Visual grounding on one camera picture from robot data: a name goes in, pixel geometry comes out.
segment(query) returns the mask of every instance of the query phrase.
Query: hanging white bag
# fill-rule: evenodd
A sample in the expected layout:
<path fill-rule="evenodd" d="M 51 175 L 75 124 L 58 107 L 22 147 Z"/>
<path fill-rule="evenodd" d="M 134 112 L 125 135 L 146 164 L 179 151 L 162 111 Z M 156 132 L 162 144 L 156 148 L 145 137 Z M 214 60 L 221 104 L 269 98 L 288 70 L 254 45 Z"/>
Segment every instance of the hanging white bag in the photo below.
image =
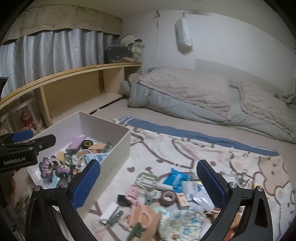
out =
<path fill-rule="evenodd" d="M 192 36 L 190 34 L 185 15 L 183 15 L 181 19 L 176 21 L 175 27 L 176 27 L 177 44 L 180 47 L 193 46 Z"/>

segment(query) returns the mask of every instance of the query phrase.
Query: curtain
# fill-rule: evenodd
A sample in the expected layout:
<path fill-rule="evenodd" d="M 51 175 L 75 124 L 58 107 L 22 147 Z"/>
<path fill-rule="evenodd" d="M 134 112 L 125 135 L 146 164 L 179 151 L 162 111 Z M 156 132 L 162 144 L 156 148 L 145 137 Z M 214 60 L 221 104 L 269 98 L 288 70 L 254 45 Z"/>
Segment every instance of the curtain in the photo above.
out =
<path fill-rule="evenodd" d="M 104 63 L 113 35 L 101 31 L 42 31 L 0 46 L 0 76 L 9 77 L 1 97 L 42 77 Z"/>

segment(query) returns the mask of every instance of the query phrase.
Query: white box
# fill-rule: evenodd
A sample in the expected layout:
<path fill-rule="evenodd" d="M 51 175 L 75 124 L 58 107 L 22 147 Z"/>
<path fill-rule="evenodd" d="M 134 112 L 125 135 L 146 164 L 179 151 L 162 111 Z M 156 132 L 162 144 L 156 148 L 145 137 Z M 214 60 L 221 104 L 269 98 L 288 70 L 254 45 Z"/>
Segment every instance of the white box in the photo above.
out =
<path fill-rule="evenodd" d="M 73 138 L 86 135 L 99 142 L 110 142 L 114 145 L 109 155 L 101 163 L 101 173 L 84 205 L 77 209 L 78 214 L 83 219 L 129 157 L 131 131 L 111 121 L 83 112 L 76 112 L 47 128 L 36 135 L 35 138 L 49 134 L 55 135 L 56 144 L 39 153 L 38 164 L 27 167 L 34 183 L 44 189 L 47 187 L 40 181 L 39 163 L 42 162 L 43 157 L 55 155 L 60 148 L 70 143 Z"/>

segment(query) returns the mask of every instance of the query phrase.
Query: metal bolt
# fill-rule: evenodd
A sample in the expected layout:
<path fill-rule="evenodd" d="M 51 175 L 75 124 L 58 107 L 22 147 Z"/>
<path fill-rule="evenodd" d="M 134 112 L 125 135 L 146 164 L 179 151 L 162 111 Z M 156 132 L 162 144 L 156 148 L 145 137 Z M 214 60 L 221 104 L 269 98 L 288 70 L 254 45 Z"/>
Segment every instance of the metal bolt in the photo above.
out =
<path fill-rule="evenodd" d="M 264 189 L 263 189 L 263 187 L 258 186 L 258 187 L 257 187 L 257 190 L 258 190 L 259 192 L 263 192 Z"/>
<path fill-rule="evenodd" d="M 237 188 L 237 184 L 235 182 L 230 182 L 229 186 L 231 186 L 232 188 Z"/>
<path fill-rule="evenodd" d="M 35 192 L 38 192 L 40 190 L 40 186 L 36 186 L 36 187 L 34 187 L 34 191 Z"/>
<path fill-rule="evenodd" d="M 67 182 L 63 182 L 63 183 L 60 185 L 61 188 L 66 188 L 67 186 L 68 186 L 68 183 L 67 183 Z"/>

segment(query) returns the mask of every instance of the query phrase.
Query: cartoon blanket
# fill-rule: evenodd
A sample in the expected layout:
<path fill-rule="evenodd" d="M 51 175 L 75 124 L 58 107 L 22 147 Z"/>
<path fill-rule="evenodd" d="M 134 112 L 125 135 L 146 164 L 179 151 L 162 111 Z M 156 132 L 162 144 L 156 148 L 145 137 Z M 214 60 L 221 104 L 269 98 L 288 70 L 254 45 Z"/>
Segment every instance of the cartoon blanket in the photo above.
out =
<path fill-rule="evenodd" d="M 149 172 L 157 175 L 160 182 L 163 182 L 171 168 L 196 174 L 196 165 L 201 159 L 207 160 L 216 172 L 224 176 L 235 176 L 240 187 L 250 187 L 253 182 L 264 187 L 271 210 L 274 240 L 279 240 L 292 222 L 295 216 L 294 196 L 281 156 L 261 156 L 202 141 L 127 127 L 132 129 L 130 157 L 84 219 L 98 241 L 127 239 L 129 232 L 117 223 L 99 232 L 102 228 L 99 216 L 110 202 L 116 202 L 118 194 L 125 194 L 138 174 Z M 120 207 L 124 212 L 129 212 L 129 209 Z"/>

